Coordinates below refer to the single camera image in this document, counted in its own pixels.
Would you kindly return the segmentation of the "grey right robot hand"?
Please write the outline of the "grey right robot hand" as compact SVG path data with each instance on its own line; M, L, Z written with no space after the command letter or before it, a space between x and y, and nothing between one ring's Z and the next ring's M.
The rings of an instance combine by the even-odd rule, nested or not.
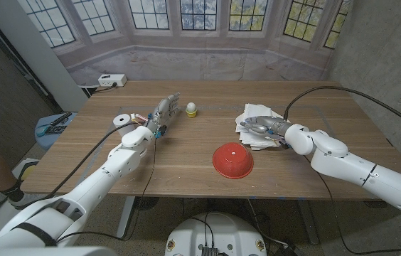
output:
M257 116L246 118L240 125L258 134L276 134L284 137L292 123L280 117Z

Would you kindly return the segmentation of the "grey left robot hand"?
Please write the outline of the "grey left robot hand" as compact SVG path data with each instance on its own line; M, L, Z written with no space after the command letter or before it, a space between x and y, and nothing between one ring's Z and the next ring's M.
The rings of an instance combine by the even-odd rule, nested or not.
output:
M149 116L146 127L154 134L160 133L164 135L166 133L170 123L178 113L179 95L180 92L176 92L175 94L163 98Z

